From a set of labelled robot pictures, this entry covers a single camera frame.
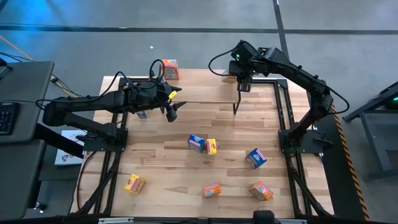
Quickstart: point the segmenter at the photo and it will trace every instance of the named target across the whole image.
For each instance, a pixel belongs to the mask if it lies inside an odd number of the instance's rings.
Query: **yellow box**
[[[217,154],[217,145],[215,139],[207,139],[206,140],[206,151],[208,155]]]
[[[142,179],[137,175],[131,174],[129,181],[124,186],[124,189],[132,194],[138,194],[141,191],[142,186],[144,186],[144,184],[145,184],[144,179]]]

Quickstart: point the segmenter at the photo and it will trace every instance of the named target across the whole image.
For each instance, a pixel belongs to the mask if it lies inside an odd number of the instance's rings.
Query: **concrete floor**
[[[279,0],[285,29],[398,30],[398,1],[394,0]],[[0,12],[0,25],[140,28],[276,29],[272,0],[13,0]],[[128,75],[147,74],[151,61],[176,58],[181,68],[206,68],[213,56],[244,39],[258,47],[281,47],[279,35],[203,32],[37,32],[0,31],[35,60],[53,60],[54,74],[74,91],[95,95],[102,77],[118,70]],[[351,103],[351,110],[397,81],[398,35],[287,34],[290,59],[319,75]],[[2,52],[19,53],[0,42]],[[228,57],[214,63],[227,68]],[[47,98],[62,96],[50,86]],[[338,110],[345,104],[336,98]],[[93,113],[84,116],[92,118]],[[364,182],[375,172],[373,155],[359,120],[343,124],[354,167],[372,220],[398,220],[398,178]],[[48,160],[54,155],[47,153]],[[72,170],[76,173],[79,167]],[[66,214],[76,179],[44,184],[40,199],[44,214]]]

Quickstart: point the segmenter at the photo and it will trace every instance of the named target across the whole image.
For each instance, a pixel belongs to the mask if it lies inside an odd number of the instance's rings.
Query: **table leg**
[[[241,92],[238,90],[238,102],[233,104],[234,114],[238,111],[239,105],[241,104]]]

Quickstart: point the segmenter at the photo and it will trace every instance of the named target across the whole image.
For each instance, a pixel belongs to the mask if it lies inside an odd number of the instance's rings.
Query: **wood plank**
[[[187,90],[196,88],[198,83],[218,90],[227,85],[221,83],[219,77],[207,76],[206,70],[181,71],[182,79],[176,84],[188,86]],[[102,91],[110,81],[110,77],[104,77]],[[294,117],[298,121],[309,109],[307,95],[296,84],[288,81],[288,85]],[[168,123],[159,110],[149,111],[148,119],[129,115],[129,137],[118,170],[112,215],[250,218],[253,211],[266,209],[272,210],[276,217],[293,217],[286,164],[277,137],[279,121],[273,86],[253,85],[252,92],[242,94],[236,115],[232,113],[231,105],[224,104],[228,94],[216,91],[213,97],[208,96],[210,93],[201,95],[199,90],[197,88],[196,93],[185,96],[200,102],[187,103],[180,108],[173,123]],[[219,99],[223,99],[223,103],[217,103]],[[96,111],[95,120],[110,122],[111,113]],[[217,155],[206,156],[189,149],[187,140],[190,134],[215,138]],[[267,159],[256,170],[244,161],[246,154],[254,148],[258,148]],[[82,202],[98,184],[103,155],[99,152],[93,156],[83,173],[80,185]],[[302,157],[308,187],[324,208],[333,213],[322,162],[313,155]],[[147,181],[139,195],[123,190],[130,174]],[[258,181],[264,182],[274,192],[270,201],[259,202],[249,193],[249,187]],[[202,198],[202,187],[214,183],[221,184],[222,193],[214,198]],[[304,211],[301,190],[298,185],[296,188]],[[75,210],[74,201],[71,211]]]

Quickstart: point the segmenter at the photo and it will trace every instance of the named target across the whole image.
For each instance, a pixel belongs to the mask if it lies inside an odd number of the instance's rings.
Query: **colorful snack box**
[[[255,183],[250,189],[250,193],[252,193],[258,200],[269,200],[274,194],[271,190],[268,189],[261,181]]]
[[[203,197],[209,198],[221,193],[221,187],[219,184],[209,185],[203,188]]]
[[[145,184],[144,179],[140,178],[137,175],[131,174],[129,181],[124,186],[124,189],[132,194],[138,194],[141,191],[142,186],[144,186],[144,184]]]
[[[267,162],[266,158],[262,155],[257,148],[251,151],[244,159],[253,169],[258,168]]]
[[[205,143],[206,143],[205,139],[198,137],[194,134],[191,134],[191,136],[188,139],[188,147],[200,153],[203,153],[203,148],[205,147]]]
[[[217,154],[217,146],[215,139],[207,139],[206,140],[206,151],[208,155]]]
[[[148,118],[148,111],[138,111],[138,112],[136,113],[136,115],[137,115],[139,118]]]
[[[165,66],[164,78],[166,80],[178,80],[179,69],[177,60],[162,59],[162,61]]]

